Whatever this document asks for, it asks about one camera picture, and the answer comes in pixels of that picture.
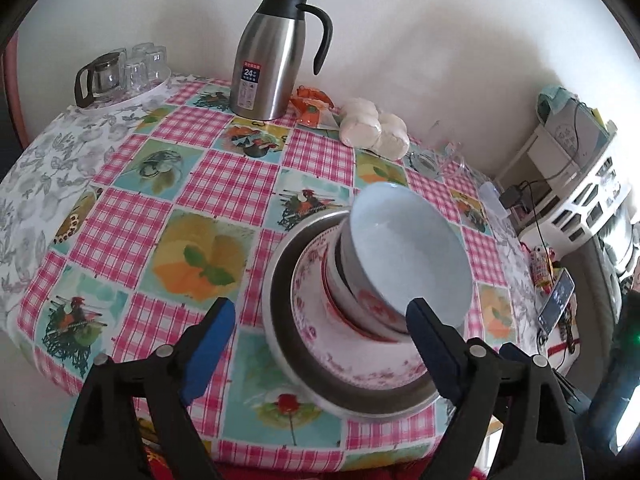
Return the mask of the clear glass mug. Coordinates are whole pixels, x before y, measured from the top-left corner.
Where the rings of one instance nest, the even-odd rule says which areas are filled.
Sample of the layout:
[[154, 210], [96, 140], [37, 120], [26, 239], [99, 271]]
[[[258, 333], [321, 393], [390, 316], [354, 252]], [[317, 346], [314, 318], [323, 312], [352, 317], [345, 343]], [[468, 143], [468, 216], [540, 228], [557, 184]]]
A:
[[466, 169], [462, 144], [454, 140], [454, 130], [446, 122], [436, 120], [412, 155], [412, 166], [424, 177], [461, 177]]

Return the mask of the white power strip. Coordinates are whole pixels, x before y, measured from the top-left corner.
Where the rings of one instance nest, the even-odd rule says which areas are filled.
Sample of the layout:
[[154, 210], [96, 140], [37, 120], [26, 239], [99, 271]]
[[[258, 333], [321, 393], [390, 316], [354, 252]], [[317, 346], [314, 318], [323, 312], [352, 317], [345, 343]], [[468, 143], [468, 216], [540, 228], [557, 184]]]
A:
[[478, 188], [478, 197], [485, 208], [498, 219], [509, 217], [510, 211], [500, 202], [500, 193], [491, 181], [486, 181]]

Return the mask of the black power adapter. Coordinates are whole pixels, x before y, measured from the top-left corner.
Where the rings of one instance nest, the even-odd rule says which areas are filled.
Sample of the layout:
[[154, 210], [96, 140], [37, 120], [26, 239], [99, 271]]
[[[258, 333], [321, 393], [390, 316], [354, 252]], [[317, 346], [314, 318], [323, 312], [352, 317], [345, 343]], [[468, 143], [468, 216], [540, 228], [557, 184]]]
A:
[[500, 194], [499, 200], [506, 209], [519, 206], [523, 209], [532, 210], [534, 206], [533, 192], [528, 182], [509, 186]]

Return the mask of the strawberry pattern bowl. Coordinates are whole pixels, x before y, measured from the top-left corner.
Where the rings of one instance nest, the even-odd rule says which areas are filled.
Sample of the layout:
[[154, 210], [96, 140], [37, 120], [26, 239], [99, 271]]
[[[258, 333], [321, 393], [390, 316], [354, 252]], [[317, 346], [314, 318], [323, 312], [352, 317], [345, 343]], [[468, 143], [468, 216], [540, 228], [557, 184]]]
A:
[[410, 340], [408, 334], [384, 326], [364, 307], [360, 306], [354, 294], [347, 287], [340, 272], [338, 272], [335, 240], [332, 240], [329, 247], [326, 248], [323, 275], [329, 294], [337, 309], [360, 332], [368, 333], [374, 339], [393, 342], [394, 344], [405, 344]]

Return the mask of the grey sofa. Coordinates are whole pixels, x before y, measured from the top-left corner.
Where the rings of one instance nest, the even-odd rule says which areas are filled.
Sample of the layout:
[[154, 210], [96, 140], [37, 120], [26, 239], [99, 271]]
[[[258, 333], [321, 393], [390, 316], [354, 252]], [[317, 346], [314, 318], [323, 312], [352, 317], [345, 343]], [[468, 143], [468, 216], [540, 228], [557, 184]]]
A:
[[597, 237], [565, 256], [561, 263], [576, 286], [575, 321], [580, 340], [579, 356], [566, 376], [587, 396], [593, 396], [610, 360], [622, 307], [620, 283]]

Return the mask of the stainless steel thermos jug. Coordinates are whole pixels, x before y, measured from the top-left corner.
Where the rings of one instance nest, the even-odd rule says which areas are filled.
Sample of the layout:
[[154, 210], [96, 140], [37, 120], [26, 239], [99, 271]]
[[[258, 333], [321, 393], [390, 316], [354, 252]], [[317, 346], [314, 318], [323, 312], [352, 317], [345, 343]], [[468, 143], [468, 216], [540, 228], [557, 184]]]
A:
[[236, 48], [229, 98], [235, 115], [261, 122], [285, 115], [304, 54], [308, 14], [322, 25], [312, 66], [318, 74], [333, 38], [329, 14], [308, 0], [260, 0]]

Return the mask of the colourful candy tube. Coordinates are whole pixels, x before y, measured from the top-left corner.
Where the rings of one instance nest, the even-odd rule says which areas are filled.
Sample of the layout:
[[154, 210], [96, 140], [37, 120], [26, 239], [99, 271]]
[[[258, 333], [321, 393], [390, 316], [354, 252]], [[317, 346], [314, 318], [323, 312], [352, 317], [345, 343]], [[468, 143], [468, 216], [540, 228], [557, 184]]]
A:
[[553, 286], [553, 268], [547, 248], [538, 245], [529, 251], [529, 269], [536, 289], [546, 294]]

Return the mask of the large stainless steel pan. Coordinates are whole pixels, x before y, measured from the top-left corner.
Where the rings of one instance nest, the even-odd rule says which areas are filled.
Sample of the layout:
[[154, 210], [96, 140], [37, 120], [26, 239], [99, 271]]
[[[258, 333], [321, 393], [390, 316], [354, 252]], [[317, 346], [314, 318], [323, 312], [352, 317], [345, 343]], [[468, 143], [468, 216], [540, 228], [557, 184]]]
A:
[[349, 326], [322, 281], [345, 209], [313, 214], [285, 235], [262, 283], [262, 322], [286, 377], [322, 410], [358, 422], [418, 414], [438, 393], [411, 342], [376, 341]]

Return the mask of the white angular bowl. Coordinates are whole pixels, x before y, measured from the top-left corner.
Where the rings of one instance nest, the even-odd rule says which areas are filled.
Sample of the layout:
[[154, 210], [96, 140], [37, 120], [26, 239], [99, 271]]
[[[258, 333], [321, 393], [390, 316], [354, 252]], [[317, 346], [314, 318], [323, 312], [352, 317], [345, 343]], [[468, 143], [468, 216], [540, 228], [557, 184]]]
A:
[[340, 262], [344, 281], [354, 297], [358, 301], [362, 298], [380, 300], [381, 297], [378, 296], [378, 293], [363, 272], [362, 265], [352, 244], [346, 221], [342, 222], [338, 229], [336, 244], [337, 258]]

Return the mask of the upturned drinking glass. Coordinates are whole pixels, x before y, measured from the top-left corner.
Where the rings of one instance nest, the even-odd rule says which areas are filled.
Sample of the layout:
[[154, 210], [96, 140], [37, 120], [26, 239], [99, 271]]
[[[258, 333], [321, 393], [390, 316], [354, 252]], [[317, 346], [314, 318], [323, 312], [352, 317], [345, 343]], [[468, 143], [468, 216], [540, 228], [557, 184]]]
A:
[[164, 46], [144, 42], [133, 46], [131, 52], [135, 58], [144, 59], [149, 82], [162, 82], [165, 79], [168, 67], [167, 50]]
[[122, 72], [122, 85], [130, 93], [142, 93], [149, 84], [148, 70], [142, 56], [128, 58]]

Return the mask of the orange snack packet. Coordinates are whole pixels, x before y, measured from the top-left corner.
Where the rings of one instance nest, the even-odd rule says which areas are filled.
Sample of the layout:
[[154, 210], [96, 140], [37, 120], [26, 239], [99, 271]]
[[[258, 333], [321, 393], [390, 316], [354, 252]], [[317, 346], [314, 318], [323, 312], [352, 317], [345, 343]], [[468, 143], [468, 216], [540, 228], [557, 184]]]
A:
[[335, 106], [331, 98], [314, 87], [299, 86], [292, 94], [290, 103], [296, 113], [296, 122], [317, 130], [337, 130], [334, 117]]

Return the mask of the checked picture tablecloth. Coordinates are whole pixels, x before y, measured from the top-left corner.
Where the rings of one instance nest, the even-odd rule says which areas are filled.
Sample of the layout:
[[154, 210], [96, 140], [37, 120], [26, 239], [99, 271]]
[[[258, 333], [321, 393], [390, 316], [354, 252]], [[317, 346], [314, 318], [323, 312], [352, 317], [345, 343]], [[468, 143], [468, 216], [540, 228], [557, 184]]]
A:
[[405, 185], [462, 239], [475, 285], [465, 333], [534, 351], [527, 250], [480, 201], [480, 174], [424, 177], [299, 127], [293, 113], [237, 118], [227, 96], [219, 79], [175, 76], [142, 104], [96, 115], [70, 107], [50, 123], [1, 183], [2, 330], [76, 394], [96, 354], [143, 358], [226, 297], [239, 327], [190, 407], [213, 456], [319, 472], [420, 456], [445, 430], [445, 402], [397, 422], [348, 422], [281, 373], [260, 312], [271, 254], [299, 221], [367, 185]]

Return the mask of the smartphone with lit screen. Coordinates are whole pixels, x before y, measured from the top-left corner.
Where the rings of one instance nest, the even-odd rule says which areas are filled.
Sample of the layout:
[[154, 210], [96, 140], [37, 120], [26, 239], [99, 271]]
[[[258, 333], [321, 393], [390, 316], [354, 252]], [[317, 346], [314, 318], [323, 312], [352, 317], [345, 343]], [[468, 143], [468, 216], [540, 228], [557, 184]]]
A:
[[575, 283], [570, 272], [562, 268], [538, 314], [538, 325], [544, 336], [549, 336], [558, 325], [570, 303], [570, 297], [574, 294], [574, 290]]

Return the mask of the light blue small bowl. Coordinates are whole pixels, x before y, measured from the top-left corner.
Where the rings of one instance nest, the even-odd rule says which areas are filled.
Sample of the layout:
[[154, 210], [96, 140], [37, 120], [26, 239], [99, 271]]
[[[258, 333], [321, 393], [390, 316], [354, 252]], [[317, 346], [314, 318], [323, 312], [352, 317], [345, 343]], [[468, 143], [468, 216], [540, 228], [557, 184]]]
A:
[[363, 272], [381, 297], [359, 301], [375, 318], [404, 332], [408, 304], [421, 298], [440, 322], [462, 325], [472, 302], [469, 259], [432, 204], [402, 185], [376, 182], [357, 194], [346, 222]]

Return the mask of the pink floral round plate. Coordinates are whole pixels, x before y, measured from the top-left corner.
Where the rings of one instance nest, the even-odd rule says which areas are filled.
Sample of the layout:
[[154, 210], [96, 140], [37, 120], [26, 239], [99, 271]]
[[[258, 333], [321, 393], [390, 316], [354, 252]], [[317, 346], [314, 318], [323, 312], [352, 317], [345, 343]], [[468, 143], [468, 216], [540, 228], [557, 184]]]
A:
[[427, 378], [426, 367], [411, 342], [374, 340], [338, 312], [323, 278], [326, 248], [337, 231], [334, 226], [313, 238], [294, 268], [292, 312], [304, 346], [323, 368], [358, 388], [390, 390]]

